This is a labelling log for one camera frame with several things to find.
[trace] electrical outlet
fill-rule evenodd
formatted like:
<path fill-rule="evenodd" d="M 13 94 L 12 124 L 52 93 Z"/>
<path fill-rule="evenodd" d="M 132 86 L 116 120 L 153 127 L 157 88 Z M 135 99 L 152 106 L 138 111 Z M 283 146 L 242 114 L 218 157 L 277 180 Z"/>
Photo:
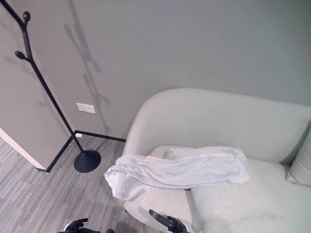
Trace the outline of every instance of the electrical outlet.
<path fill-rule="evenodd" d="M 76 133 L 76 137 L 82 137 L 82 133 Z"/>
<path fill-rule="evenodd" d="M 78 109 L 82 112 L 96 114 L 95 108 L 93 105 L 88 105 L 84 103 L 77 103 Z"/>

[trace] seat cushion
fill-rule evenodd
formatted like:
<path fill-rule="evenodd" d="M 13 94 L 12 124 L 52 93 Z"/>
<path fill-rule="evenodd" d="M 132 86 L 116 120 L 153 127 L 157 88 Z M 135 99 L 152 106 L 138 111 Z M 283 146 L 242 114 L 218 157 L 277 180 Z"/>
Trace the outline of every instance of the seat cushion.
<path fill-rule="evenodd" d="M 206 233 L 309 233 L 311 188 L 286 181 L 287 166 L 248 159 L 250 181 L 191 190 Z"/>

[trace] light switch plate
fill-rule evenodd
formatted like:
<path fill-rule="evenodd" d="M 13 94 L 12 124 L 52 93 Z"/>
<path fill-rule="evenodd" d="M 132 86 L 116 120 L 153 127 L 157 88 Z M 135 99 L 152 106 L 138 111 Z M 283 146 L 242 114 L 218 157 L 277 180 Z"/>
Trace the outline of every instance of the light switch plate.
<path fill-rule="evenodd" d="M 84 103 L 77 103 L 78 109 L 82 112 L 96 114 L 95 108 L 93 105 L 88 105 Z"/>

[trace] sofa backrest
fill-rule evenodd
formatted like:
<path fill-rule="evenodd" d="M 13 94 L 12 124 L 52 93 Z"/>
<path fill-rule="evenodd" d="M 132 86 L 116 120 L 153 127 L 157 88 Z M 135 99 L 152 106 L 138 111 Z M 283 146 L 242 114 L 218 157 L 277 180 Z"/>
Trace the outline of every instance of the sofa backrest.
<path fill-rule="evenodd" d="M 148 99 L 123 154 L 146 155 L 160 145 L 233 146 L 250 158 L 290 164 L 311 106 L 200 89 L 172 89 Z"/>

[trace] coat rack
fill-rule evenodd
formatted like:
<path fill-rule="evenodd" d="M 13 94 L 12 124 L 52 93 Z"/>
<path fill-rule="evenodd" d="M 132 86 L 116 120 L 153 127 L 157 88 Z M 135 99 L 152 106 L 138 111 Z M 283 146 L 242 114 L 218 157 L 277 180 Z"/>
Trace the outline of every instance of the coat rack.
<path fill-rule="evenodd" d="M 64 114 L 62 113 L 60 107 L 58 106 L 54 96 L 52 95 L 49 87 L 47 86 L 46 82 L 44 81 L 44 79 L 43 79 L 34 59 L 33 59 L 31 47 L 30 47 L 30 43 L 29 43 L 29 38 L 28 38 L 28 33 L 27 33 L 27 24 L 30 20 L 30 13 L 25 11 L 23 14 L 24 21 L 22 21 L 21 18 L 17 15 L 17 13 L 12 9 L 12 7 L 5 0 L 0 0 L 0 3 L 10 13 L 10 15 L 15 19 L 15 21 L 18 23 L 18 25 L 19 25 L 22 33 L 23 33 L 26 56 L 22 52 L 16 51 L 15 52 L 16 57 L 30 63 L 35 74 L 39 78 L 44 90 L 48 94 L 52 104 L 54 105 L 55 109 L 57 110 L 57 112 L 60 115 L 61 119 L 63 120 L 64 124 L 66 125 L 68 131 L 70 132 L 71 137 L 73 138 L 73 140 L 76 142 L 77 146 L 79 147 L 80 153 L 77 155 L 77 157 L 74 160 L 75 169 L 79 172 L 82 172 L 82 173 L 93 171 L 100 164 L 101 155 L 96 150 L 84 150 L 82 148 L 78 139 L 76 138 L 75 134 L 73 133 L 70 125 L 68 124 Z"/>

